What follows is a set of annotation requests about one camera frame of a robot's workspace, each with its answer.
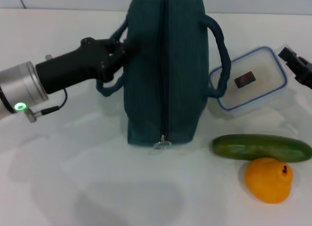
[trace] green led light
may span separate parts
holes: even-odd
[[[26,109],[26,104],[25,103],[16,103],[14,106],[14,109],[16,109],[17,111],[21,111]]]

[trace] cucumber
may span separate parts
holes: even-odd
[[[225,135],[212,142],[216,155],[238,160],[274,158],[281,162],[296,163],[309,160],[312,148],[299,140],[273,135]]]

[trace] fruit stem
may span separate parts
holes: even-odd
[[[283,172],[286,174],[287,173],[287,166],[284,166]]]

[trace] plastic food container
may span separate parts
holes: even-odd
[[[222,67],[210,73],[217,87]],[[274,51],[266,46],[232,60],[231,75],[225,95],[217,99],[226,113],[241,114],[263,106],[272,94],[287,85],[286,73]]]

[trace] white tabletop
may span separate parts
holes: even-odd
[[[312,16],[211,14],[230,56],[289,44],[312,60]],[[0,10],[0,69],[72,51],[84,37],[104,39],[123,12]],[[210,35],[210,64],[219,65]],[[242,182],[245,161],[209,152],[230,133],[265,133],[312,144],[312,91],[290,82],[284,96],[225,120],[206,108],[193,142],[162,152],[127,145],[123,92],[103,98],[93,80],[68,89],[65,107],[31,124],[20,113],[0,121],[0,225],[309,226],[312,162],[291,164],[290,197],[256,200]],[[60,104],[63,93],[38,108]]]

